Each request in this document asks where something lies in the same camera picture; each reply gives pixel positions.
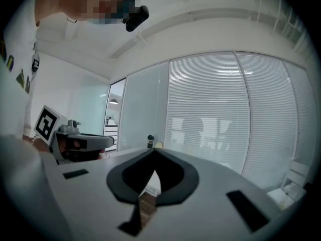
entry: white ceiling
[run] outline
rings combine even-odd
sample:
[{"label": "white ceiling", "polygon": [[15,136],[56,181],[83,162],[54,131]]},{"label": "white ceiling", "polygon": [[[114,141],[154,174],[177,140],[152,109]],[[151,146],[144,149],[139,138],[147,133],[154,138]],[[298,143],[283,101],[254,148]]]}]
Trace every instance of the white ceiling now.
[{"label": "white ceiling", "polygon": [[[273,4],[269,9],[263,6],[261,13],[275,14],[273,11],[277,10],[278,0],[271,1]],[[148,6],[150,17],[132,33],[125,30],[124,24],[95,25],[89,22],[73,24],[67,21],[67,16],[63,13],[50,16],[41,21],[37,33],[39,50],[93,72],[98,70],[86,62],[89,58],[97,60],[100,69],[106,64],[106,71],[112,71],[116,58],[135,45],[134,37],[144,42],[139,37],[140,33],[144,38],[170,26],[197,20],[189,17],[189,14],[194,12],[198,12],[195,15],[201,19],[200,12],[206,10],[257,11],[259,0],[136,0],[136,6],[140,5]]]}]

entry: person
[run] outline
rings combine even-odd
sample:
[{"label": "person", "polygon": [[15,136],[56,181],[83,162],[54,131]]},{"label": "person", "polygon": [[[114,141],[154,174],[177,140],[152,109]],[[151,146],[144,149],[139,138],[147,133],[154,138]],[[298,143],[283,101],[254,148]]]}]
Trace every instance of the person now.
[{"label": "person", "polygon": [[[41,139],[30,138],[31,102],[36,73],[40,65],[36,32],[41,20],[56,13],[65,13],[75,20],[110,19],[122,7],[123,0],[24,0],[0,36],[0,55],[8,71],[30,96],[26,106],[24,132],[21,137],[33,143],[41,152],[49,147]],[[66,141],[59,141],[60,151],[66,151]]]}]

